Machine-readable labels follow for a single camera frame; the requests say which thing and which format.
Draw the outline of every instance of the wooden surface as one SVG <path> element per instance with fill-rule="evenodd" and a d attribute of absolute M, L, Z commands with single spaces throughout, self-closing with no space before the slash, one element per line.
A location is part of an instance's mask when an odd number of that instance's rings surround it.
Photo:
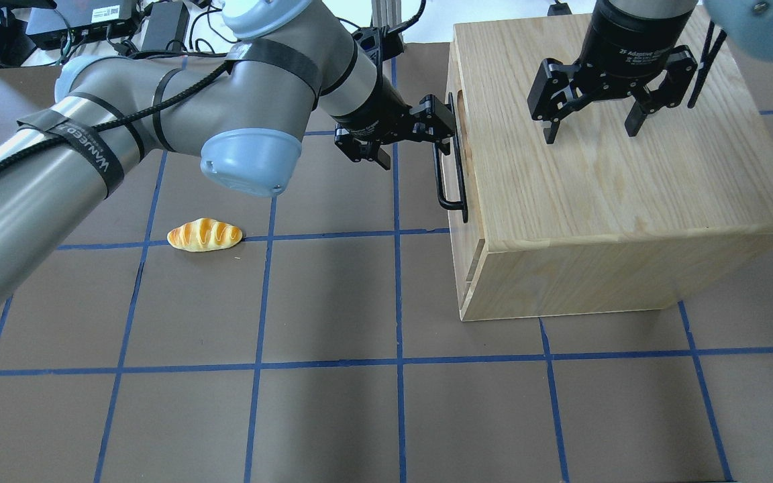
<path fill-rule="evenodd" d="M 542 58 L 570 62 L 589 15 L 455 25 L 466 145 L 492 251 L 541 239 L 647 239 L 705 227 L 773 230 L 773 143 L 728 49 L 696 109 L 662 109 L 637 138 L 623 128 L 633 101 L 595 103 L 566 118 L 554 146 L 528 116 Z M 699 55 L 697 10 L 680 43 Z"/>
<path fill-rule="evenodd" d="M 659 309 L 773 246 L 773 141 L 726 47 L 696 109 L 665 108 L 629 138 L 633 101 L 595 103 L 547 146 L 525 98 L 542 58 L 577 57 L 589 17 L 455 25 L 464 320 Z M 679 40 L 697 56 L 707 18 L 698 8 Z"/>

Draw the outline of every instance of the bread roll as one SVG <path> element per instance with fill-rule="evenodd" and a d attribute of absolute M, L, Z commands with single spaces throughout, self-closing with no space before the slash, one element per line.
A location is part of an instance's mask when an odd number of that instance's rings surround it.
<path fill-rule="evenodd" d="M 166 239 L 178 250 L 209 252 L 237 245 L 243 239 L 243 230 L 211 218 L 199 218 L 173 229 Z"/>

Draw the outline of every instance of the label sticker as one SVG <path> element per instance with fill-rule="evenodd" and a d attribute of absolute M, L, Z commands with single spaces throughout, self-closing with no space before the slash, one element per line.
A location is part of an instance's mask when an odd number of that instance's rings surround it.
<path fill-rule="evenodd" d="M 108 19 L 119 19 L 121 15 L 121 6 L 116 5 L 113 7 L 101 7 L 94 9 L 91 12 L 91 23 L 97 23 L 98 21 L 107 21 Z"/>

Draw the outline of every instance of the metal post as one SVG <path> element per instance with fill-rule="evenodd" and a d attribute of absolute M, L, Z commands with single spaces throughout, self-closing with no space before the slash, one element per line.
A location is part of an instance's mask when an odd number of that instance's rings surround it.
<path fill-rule="evenodd" d="M 372 25 L 395 27 L 401 22 L 401 0 L 372 0 Z"/>

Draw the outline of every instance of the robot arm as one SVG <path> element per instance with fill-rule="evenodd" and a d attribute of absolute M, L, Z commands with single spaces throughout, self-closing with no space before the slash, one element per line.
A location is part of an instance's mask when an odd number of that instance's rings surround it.
<path fill-rule="evenodd" d="M 369 57 L 384 60 L 388 31 L 367 52 L 321 0 L 228 2 L 223 16 L 240 43 L 209 76 L 74 59 L 56 104 L 0 146 L 0 304 L 150 150 L 200 155 L 211 180 L 271 197 L 288 186 L 316 105 L 355 161 L 389 168 L 377 152 L 399 140 L 446 149 L 451 111 L 433 95 L 409 106 Z"/>

